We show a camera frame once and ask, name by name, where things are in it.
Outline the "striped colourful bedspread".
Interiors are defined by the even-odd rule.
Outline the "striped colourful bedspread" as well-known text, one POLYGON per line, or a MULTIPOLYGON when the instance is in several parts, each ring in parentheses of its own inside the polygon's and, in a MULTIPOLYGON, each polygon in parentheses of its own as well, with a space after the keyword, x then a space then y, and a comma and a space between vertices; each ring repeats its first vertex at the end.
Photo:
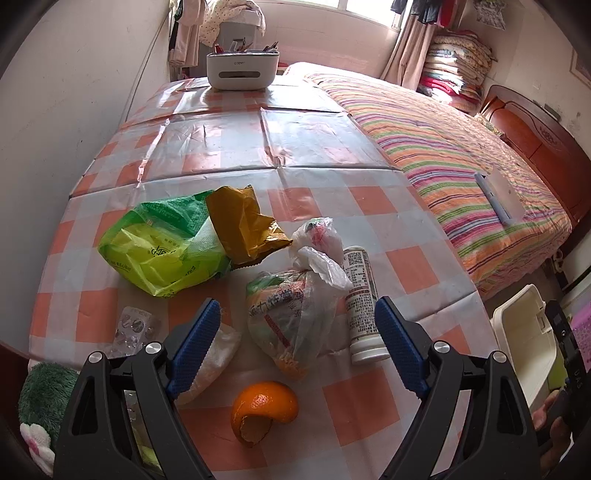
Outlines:
POLYGON ((407 88, 297 62, 286 74, 325 91, 385 151, 427 204, 488 300, 542 266, 572 232, 562 205, 527 162, 473 117, 407 88), (505 226, 476 182, 499 172, 525 209, 505 226))

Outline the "grey cabinet with cloth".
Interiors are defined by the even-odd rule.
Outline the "grey cabinet with cloth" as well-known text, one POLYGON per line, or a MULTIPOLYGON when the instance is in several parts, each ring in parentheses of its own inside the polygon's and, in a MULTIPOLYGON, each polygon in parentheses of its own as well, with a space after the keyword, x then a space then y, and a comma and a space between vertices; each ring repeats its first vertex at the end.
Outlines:
POLYGON ((229 45, 233 36, 245 37, 252 45, 266 35, 266 16, 255 1, 207 1, 204 22, 199 28, 198 41, 212 48, 216 43, 229 45))

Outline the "green plastic bag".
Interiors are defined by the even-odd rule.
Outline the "green plastic bag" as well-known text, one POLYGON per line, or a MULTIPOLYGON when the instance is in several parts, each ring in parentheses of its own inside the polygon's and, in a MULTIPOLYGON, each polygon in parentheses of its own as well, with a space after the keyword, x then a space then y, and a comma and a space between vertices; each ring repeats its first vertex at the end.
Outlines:
POLYGON ((158 298, 228 273, 230 260, 206 204, 211 194, 138 204, 102 235, 98 253, 124 279, 158 298))

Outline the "white printed cylinder bottle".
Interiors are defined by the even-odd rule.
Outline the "white printed cylinder bottle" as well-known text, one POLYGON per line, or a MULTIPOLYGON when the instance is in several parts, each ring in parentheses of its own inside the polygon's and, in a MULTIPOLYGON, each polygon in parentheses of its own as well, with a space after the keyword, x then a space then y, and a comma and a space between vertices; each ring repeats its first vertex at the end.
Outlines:
POLYGON ((363 365, 389 359, 389 351, 375 322, 379 295, 368 252, 360 246, 346 247, 344 271, 353 285, 345 297, 352 364, 363 365))

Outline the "green plush toy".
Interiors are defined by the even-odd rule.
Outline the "green plush toy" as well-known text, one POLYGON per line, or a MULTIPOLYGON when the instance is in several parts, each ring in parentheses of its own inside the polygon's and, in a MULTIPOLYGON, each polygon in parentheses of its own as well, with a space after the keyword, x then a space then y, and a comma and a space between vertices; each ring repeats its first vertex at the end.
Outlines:
POLYGON ((18 401, 20 434, 33 462, 53 476, 55 442, 78 372, 57 363, 37 362, 29 367, 18 401))

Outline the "empty pill blister pack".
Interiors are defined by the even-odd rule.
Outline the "empty pill blister pack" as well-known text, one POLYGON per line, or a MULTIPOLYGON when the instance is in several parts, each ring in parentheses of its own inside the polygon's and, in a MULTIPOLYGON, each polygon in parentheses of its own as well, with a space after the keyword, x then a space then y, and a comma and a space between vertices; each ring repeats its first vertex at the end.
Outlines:
POLYGON ((131 306, 124 307, 107 357, 111 359, 135 355, 154 338, 158 328, 158 321, 151 313, 131 306))

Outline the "clear plastic trash bag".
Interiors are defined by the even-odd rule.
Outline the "clear plastic trash bag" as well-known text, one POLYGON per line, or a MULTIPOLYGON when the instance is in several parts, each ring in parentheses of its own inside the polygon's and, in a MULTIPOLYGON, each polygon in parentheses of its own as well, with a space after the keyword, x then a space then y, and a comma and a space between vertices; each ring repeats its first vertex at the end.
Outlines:
POLYGON ((290 260, 289 270, 260 273, 246 285, 247 327, 254 344, 283 375, 301 380, 327 341, 339 300, 353 283, 330 217, 312 218, 297 228, 290 260))

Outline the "stack of folded quilts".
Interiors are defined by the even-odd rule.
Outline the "stack of folded quilts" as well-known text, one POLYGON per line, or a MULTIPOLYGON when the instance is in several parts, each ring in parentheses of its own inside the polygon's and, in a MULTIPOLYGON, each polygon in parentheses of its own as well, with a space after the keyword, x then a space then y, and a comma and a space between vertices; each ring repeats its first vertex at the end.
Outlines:
POLYGON ((417 91, 473 115, 493 62, 492 49, 469 30, 444 30, 430 44, 417 91))

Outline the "pink curtain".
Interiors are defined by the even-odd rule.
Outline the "pink curtain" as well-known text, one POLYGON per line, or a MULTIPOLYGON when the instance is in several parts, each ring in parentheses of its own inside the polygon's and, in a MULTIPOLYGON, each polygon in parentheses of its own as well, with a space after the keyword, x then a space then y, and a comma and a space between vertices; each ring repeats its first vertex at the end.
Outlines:
POLYGON ((410 15, 394 43, 394 49, 380 78, 415 91, 420 83, 435 24, 424 24, 410 15))

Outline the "yellow snack wrapper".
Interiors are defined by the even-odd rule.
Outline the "yellow snack wrapper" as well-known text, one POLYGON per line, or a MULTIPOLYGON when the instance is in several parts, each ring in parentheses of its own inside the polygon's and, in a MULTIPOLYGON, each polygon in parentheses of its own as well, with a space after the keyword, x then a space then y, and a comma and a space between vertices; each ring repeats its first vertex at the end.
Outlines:
POLYGON ((293 243, 276 219, 263 215, 252 185, 242 189, 222 186, 205 201, 232 270, 257 265, 293 243))

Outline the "hanging clothes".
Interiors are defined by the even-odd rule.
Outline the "hanging clothes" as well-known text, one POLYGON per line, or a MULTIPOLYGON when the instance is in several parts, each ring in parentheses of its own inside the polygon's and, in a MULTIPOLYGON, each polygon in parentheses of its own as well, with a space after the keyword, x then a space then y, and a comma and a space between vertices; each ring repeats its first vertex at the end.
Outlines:
POLYGON ((457 0, 394 0, 391 10, 402 15, 410 9, 410 14, 416 16, 420 23, 447 28, 452 23, 457 6, 457 0))

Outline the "blue white flat case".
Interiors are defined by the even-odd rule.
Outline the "blue white flat case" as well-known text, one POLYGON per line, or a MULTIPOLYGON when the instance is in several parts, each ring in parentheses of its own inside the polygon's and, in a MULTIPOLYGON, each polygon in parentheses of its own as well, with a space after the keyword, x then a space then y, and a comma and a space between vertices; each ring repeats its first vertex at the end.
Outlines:
POLYGON ((477 172, 475 180, 503 226, 512 226, 523 221, 525 207, 512 184, 499 170, 493 169, 490 173, 477 172))

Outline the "crumpled white tissue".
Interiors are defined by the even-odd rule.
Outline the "crumpled white tissue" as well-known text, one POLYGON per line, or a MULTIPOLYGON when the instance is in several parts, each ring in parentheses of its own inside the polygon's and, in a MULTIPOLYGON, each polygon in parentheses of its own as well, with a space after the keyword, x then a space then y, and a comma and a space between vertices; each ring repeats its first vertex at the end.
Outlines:
POLYGON ((189 389, 175 400, 177 407, 192 402, 221 376, 235 357, 241 341, 242 335, 235 328, 221 323, 189 389))

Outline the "red wooden headboard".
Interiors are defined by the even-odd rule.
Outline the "red wooden headboard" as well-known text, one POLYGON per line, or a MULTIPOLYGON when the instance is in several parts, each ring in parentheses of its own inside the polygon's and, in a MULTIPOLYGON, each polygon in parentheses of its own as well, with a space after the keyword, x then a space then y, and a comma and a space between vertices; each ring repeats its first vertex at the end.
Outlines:
POLYGON ((481 114, 538 174, 578 225, 590 211, 590 158, 545 109, 501 85, 490 87, 481 114))

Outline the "orange peel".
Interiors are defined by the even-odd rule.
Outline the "orange peel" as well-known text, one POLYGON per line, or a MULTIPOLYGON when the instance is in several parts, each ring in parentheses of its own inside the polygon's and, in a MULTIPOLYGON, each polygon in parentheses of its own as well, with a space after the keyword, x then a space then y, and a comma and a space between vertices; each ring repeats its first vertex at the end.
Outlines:
POLYGON ((286 425, 300 412, 297 394, 286 384, 264 381, 247 386, 235 398, 230 426, 243 445, 252 447, 270 432, 274 424, 286 425))

